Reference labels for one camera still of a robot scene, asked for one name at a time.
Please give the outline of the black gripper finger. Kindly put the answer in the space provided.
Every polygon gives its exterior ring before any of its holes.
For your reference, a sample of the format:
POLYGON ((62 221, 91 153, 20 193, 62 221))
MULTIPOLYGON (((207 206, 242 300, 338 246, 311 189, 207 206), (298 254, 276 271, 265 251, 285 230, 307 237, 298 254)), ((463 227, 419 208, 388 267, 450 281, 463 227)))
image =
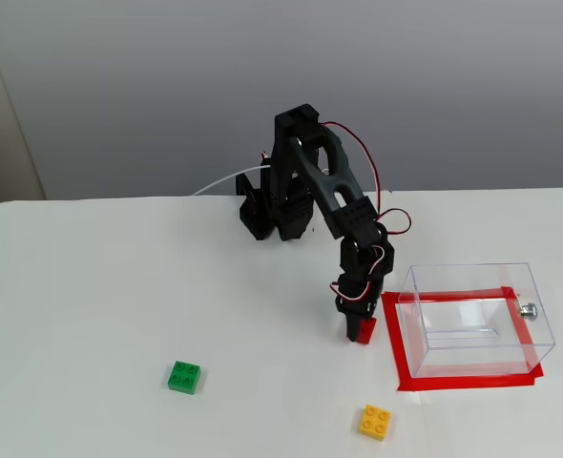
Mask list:
POLYGON ((362 322, 365 319, 363 314, 347 312, 345 314, 346 322, 346 337, 352 341, 357 342, 360 340, 362 322))

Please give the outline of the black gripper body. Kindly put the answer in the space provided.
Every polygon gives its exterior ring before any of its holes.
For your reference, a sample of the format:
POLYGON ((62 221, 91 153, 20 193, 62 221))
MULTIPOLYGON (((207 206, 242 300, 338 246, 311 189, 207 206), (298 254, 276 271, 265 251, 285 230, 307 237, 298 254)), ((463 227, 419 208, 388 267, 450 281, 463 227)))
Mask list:
POLYGON ((370 318, 383 289, 383 280, 355 281, 348 274, 341 274, 333 282, 335 303, 339 312, 370 318))

